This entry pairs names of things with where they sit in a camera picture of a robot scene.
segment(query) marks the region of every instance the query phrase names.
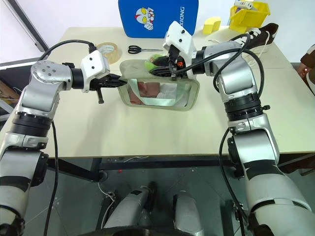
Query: table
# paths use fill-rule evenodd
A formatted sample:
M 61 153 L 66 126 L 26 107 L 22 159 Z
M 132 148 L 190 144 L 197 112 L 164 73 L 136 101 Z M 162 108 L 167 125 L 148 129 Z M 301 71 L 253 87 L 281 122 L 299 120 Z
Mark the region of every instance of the table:
M 227 27 L 210 35 L 197 29 L 194 44 L 202 46 L 225 41 L 238 35 Z M 128 38 L 122 28 L 69 28 L 61 41 L 83 39 L 94 42 L 114 42 L 121 58 L 111 64 L 111 73 L 119 74 L 119 65 L 127 59 L 147 59 L 152 53 L 127 53 L 128 45 L 163 49 L 163 39 Z M 54 50 L 49 60 L 57 63 L 72 62 L 78 68 L 88 53 L 84 44 L 72 43 Z M 267 111 L 271 127 L 281 153 L 315 152 L 315 99 L 291 64 L 272 44 L 262 54 L 265 69 L 265 88 L 262 105 Z M 259 84 L 257 65 L 252 67 Z M 80 90 L 60 93 L 60 104 L 54 118 L 57 127 L 59 155 L 70 157 L 118 156 L 186 156 L 217 155 L 221 137 L 227 128 L 227 117 L 220 95 L 212 87 L 212 77 L 198 75 L 199 96 L 187 112 L 135 108 L 126 106 L 116 88 L 102 89 L 104 104 L 97 103 L 95 92 L 83 94 Z M 0 132 L 0 141 L 9 130 L 12 116 Z M 52 131 L 45 152 L 54 156 Z M 227 145 L 223 148 L 227 154 Z

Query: scissors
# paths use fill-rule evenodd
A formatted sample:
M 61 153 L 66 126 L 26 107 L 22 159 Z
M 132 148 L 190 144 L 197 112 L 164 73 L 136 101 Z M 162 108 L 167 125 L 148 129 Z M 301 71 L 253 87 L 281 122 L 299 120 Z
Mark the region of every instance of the scissors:
M 137 45 L 130 45 L 128 47 L 128 52 L 130 54 L 137 54 L 137 53 L 140 53 L 140 52 L 162 52 L 162 51 L 163 50 L 161 50 L 161 49 L 142 49 L 142 48 L 140 48 Z

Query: packing tape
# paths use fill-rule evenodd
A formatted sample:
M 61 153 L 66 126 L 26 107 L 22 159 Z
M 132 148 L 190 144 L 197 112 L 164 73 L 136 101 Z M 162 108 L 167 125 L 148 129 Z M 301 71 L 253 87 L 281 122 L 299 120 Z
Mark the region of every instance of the packing tape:
M 117 62 L 120 58 L 118 47 L 115 43 L 100 43 L 96 46 L 96 48 L 103 56 L 107 57 L 109 64 Z

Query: robotic arm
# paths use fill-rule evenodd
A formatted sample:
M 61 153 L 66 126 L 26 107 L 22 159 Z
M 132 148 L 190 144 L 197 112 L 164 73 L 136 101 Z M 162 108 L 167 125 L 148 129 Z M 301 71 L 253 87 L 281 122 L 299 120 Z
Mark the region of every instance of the robotic arm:
M 0 235 L 23 234 L 29 190 L 41 184 L 47 170 L 47 133 L 59 103 L 59 92 L 96 90 L 125 84 L 109 74 L 107 58 L 93 51 L 82 59 L 81 69 L 71 63 L 41 60 L 31 67 L 31 80 L 16 107 L 12 128 L 0 147 Z
M 165 37 L 167 62 L 174 79 L 197 74 L 213 76 L 236 53 L 223 54 L 184 74 L 176 73 L 177 60 L 186 67 L 210 55 L 241 48 L 234 41 L 203 47 L 197 51 L 191 35 L 173 22 Z M 257 93 L 250 66 L 241 57 L 233 60 L 216 80 L 228 117 L 232 137 L 228 139 L 232 161 L 242 165 L 249 206 L 249 228 L 256 236 L 313 236 L 315 215 L 292 180 L 277 167 L 279 149 L 268 117 Z

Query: gray floor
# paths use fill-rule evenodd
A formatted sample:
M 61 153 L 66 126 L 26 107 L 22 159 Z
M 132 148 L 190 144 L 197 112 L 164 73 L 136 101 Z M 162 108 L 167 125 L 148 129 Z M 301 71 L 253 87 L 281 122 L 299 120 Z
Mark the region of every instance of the gray floor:
M 72 159 L 71 162 L 84 168 L 91 165 L 90 159 Z M 173 195 L 179 190 L 186 190 L 197 202 L 206 235 L 223 235 L 221 207 L 230 200 L 230 195 L 218 167 L 123 170 L 121 173 L 109 171 L 108 174 L 108 179 L 101 184 L 102 188 L 118 189 L 121 196 L 150 181 L 157 182 L 158 198 L 152 214 L 153 225 L 172 227 Z M 301 177 L 294 172 L 289 176 L 315 210 L 315 173 Z M 243 180 L 229 179 L 239 200 L 246 203 Z M 53 184 L 54 172 L 48 170 L 45 181 L 31 189 L 24 235 L 43 235 Z M 102 197 L 96 183 L 60 174 L 48 235 L 74 236 L 95 230 Z M 235 235 L 239 235 L 238 223 L 235 220 L 232 223 Z

